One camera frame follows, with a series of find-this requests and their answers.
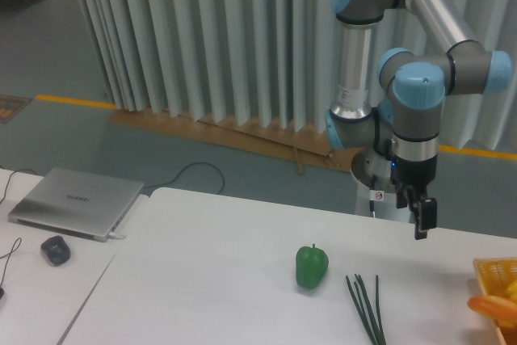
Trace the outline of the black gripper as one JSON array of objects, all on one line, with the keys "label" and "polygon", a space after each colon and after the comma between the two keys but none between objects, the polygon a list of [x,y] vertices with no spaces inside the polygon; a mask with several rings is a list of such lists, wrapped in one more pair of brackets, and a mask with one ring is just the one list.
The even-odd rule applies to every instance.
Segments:
[{"label": "black gripper", "polygon": [[391,181],[401,184],[396,191],[396,208],[409,207],[414,218],[416,240],[425,239],[428,231],[437,226],[437,200],[417,191],[424,191],[435,179],[437,159],[437,155],[424,161],[410,161],[393,156]]}]

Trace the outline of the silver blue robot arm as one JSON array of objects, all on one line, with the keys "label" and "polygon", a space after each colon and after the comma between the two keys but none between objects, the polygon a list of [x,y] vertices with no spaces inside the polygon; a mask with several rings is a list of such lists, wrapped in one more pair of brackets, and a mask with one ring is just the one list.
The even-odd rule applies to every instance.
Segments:
[{"label": "silver blue robot arm", "polygon": [[[511,59],[486,50],[451,0],[331,1],[336,19],[350,32],[351,71],[342,76],[326,112],[329,143],[333,149],[358,149],[355,178],[371,191],[393,194],[396,207],[408,209],[415,238],[424,239],[437,226],[438,206],[427,186],[436,174],[443,99],[504,91]],[[366,83],[371,32],[387,10],[396,9],[418,18],[439,54],[385,52],[377,65],[385,99],[372,106]]]}]

